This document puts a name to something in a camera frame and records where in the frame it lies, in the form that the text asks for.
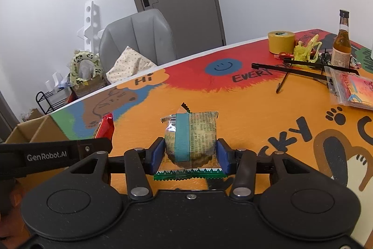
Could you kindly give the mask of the person's left hand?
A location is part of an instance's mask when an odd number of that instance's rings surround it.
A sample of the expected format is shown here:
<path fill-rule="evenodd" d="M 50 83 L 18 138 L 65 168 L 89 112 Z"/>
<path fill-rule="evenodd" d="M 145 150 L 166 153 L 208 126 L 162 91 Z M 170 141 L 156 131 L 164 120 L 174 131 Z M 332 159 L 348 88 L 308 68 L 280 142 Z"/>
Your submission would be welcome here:
<path fill-rule="evenodd" d="M 1 213 L 1 248 L 18 248 L 30 237 L 20 210 L 24 196 L 25 189 L 16 181 L 9 192 L 11 207 L 5 214 Z"/>

